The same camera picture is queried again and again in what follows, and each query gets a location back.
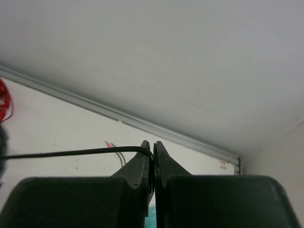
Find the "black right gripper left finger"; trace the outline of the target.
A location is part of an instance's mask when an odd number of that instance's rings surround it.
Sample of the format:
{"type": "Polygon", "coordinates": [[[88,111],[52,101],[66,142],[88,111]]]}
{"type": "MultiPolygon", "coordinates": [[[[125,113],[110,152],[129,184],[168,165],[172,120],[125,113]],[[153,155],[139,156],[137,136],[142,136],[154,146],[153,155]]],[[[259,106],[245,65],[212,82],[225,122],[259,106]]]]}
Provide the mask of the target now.
{"type": "Polygon", "coordinates": [[[150,145],[18,155],[18,159],[135,152],[109,177],[32,177],[11,191],[3,228],[142,228],[150,203],[150,145]]]}

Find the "black over-ear headphones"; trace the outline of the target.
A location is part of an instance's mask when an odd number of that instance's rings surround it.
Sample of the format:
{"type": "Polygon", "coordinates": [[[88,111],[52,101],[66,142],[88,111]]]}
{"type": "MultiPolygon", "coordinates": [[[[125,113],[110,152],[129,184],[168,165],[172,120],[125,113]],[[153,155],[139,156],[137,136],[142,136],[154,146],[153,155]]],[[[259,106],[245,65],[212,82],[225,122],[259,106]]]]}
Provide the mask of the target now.
{"type": "Polygon", "coordinates": [[[2,176],[6,170],[6,160],[3,157],[7,156],[7,144],[8,136],[7,133],[0,123],[0,186],[2,187],[2,176]]]}

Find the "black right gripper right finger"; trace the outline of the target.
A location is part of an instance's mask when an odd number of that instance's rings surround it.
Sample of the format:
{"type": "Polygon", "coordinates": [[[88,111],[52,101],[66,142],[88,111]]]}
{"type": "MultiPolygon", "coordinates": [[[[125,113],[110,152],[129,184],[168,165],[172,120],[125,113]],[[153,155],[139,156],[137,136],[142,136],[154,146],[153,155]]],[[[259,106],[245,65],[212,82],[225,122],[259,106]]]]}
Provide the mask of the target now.
{"type": "Polygon", "coordinates": [[[162,142],[153,149],[159,228],[298,228],[281,184],[268,176],[193,175],[162,142]]]}

